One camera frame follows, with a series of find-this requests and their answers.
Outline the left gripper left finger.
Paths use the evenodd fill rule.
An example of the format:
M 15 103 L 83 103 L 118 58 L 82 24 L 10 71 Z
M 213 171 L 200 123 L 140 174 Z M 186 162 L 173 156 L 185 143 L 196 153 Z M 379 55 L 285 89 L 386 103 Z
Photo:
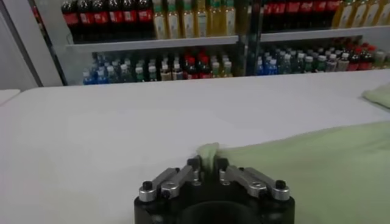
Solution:
M 158 197 L 172 199 L 180 195 L 180 189 L 186 184 L 200 186 L 202 162 L 200 156 L 187 160 L 186 165 L 179 168 L 167 168 L 152 181 L 144 181 L 138 191 L 138 199 L 149 203 Z

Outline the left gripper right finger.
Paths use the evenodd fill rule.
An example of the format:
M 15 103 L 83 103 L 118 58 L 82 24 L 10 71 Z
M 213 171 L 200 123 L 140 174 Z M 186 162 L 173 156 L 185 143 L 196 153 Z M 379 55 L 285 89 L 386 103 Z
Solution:
M 284 180 L 274 180 L 252 167 L 236 167 L 227 158 L 215 157 L 214 170 L 223 184 L 236 182 L 251 197 L 270 195 L 277 201 L 288 201 L 290 189 Z

